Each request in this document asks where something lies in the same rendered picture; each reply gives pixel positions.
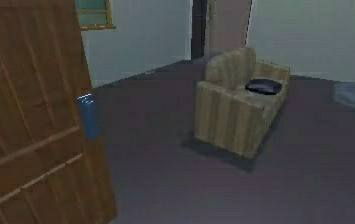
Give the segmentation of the wooden framed window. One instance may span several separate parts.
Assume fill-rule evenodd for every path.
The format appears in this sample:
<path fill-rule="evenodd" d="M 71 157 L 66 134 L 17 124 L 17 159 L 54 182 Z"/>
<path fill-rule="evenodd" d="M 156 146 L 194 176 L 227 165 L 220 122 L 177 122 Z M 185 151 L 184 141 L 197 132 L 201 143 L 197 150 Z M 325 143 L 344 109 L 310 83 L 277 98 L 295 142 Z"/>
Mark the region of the wooden framed window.
<path fill-rule="evenodd" d="M 82 31 L 114 29 L 110 0 L 74 0 Z"/>

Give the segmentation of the grey floor cushion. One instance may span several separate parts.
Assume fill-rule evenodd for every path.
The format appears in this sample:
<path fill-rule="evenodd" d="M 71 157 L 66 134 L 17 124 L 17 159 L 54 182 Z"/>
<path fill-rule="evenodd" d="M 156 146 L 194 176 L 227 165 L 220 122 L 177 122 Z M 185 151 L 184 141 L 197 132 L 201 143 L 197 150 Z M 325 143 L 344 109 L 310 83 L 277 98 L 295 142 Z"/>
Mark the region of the grey floor cushion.
<path fill-rule="evenodd" d="M 355 82 L 335 82 L 333 89 L 335 102 L 355 108 Z"/>

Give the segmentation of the black round cushion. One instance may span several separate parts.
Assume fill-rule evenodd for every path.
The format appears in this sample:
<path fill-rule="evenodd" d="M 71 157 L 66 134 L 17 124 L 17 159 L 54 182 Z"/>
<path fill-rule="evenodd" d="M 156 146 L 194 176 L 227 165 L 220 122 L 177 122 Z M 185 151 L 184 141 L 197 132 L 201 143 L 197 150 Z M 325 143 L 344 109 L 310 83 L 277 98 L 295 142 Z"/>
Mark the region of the black round cushion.
<path fill-rule="evenodd" d="M 282 90 L 282 84 L 270 79 L 252 79 L 245 89 L 263 95 L 277 95 Z"/>

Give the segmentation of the brown wooden room door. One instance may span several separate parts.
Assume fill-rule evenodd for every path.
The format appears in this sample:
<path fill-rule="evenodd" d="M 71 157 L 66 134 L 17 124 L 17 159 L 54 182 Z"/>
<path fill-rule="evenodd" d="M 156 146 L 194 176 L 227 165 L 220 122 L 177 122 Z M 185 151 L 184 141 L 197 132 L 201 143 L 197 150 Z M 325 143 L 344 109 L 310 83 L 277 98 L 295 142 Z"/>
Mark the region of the brown wooden room door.
<path fill-rule="evenodd" d="M 74 0 L 0 0 L 0 224 L 110 224 L 116 206 Z"/>

